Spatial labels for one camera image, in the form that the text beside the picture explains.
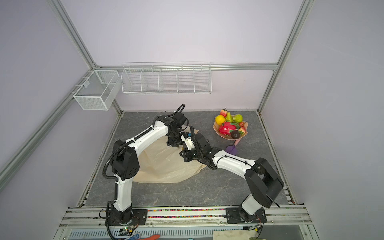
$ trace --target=white wall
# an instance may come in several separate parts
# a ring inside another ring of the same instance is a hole
[[[116,116],[73,102],[0,192],[1,239],[53,238],[67,208],[76,207]]]
[[[383,12],[316,0],[262,112],[320,239],[382,239]]]
[[[98,65],[276,63],[302,0],[62,0]]]
[[[88,70],[45,0],[0,2],[0,167]],[[1,239],[52,239],[116,120],[74,102],[0,192]]]
[[[212,71],[211,94],[126,95],[116,100],[124,111],[257,109],[271,79],[271,70]]]
[[[0,1],[0,167],[88,70],[45,0]]]

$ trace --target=green pear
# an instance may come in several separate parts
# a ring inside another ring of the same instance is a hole
[[[232,119],[232,116],[231,116],[230,112],[227,113],[227,116],[225,117],[225,121],[226,122],[233,122],[233,119]]]
[[[237,123],[240,123],[243,121],[243,116],[241,116],[240,114],[236,114],[232,117],[232,119],[237,122]]]

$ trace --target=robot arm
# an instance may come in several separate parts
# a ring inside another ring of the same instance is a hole
[[[201,133],[195,135],[193,126],[191,126],[191,133],[184,132],[182,126],[187,120],[181,113],[184,106],[184,104],[180,106],[171,115],[158,116],[149,128],[137,136],[124,142],[121,140],[115,142],[113,153],[103,169],[105,178],[115,179],[115,197],[113,202],[108,203],[112,206],[110,211],[107,209],[107,225],[108,220],[120,225],[131,223],[132,182],[140,168],[137,156],[162,136],[168,136],[168,146],[183,145],[180,156],[185,162],[196,159],[211,169],[226,169],[246,179],[251,194],[238,208],[240,222],[250,222],[262,206],[270,207],[283,188],[282,180],[265,159],[259,158],[256,161],[244,159],[228,154],[217,147],[212,148]],[[109,164],[112,165],[113,176],[106,175]]]

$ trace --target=white wire basket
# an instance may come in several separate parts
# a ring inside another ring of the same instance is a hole
[[[126,94],[211,93],[210,64],[129,65],[121,73],[122,91]]]
[[[108,110],[121,88],[117,71],[94,70],[73,97],[84,110]]]

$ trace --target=black mounting plate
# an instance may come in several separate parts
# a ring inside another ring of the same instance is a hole
[[[258,216],[262,223],[266,223],[266,216],[264,208],[260,208],[255,213]],[[239,208],[238,207],[227,207],[225,209],[225,217],[227,219],[227,223],[245,223],[240,220]],[[255,217],[250,223],[260,223],[259,219]]]
[[[139,225],[145,225],[145,222],[147,220],[147,213],[148,209],[132,209],[133,215],[132,215],[132,221],[127,225],[137,225],[137,222],[139,222]],[[119,224],[115,219],[110,219],[108,222],[109,226],[123,226]]]

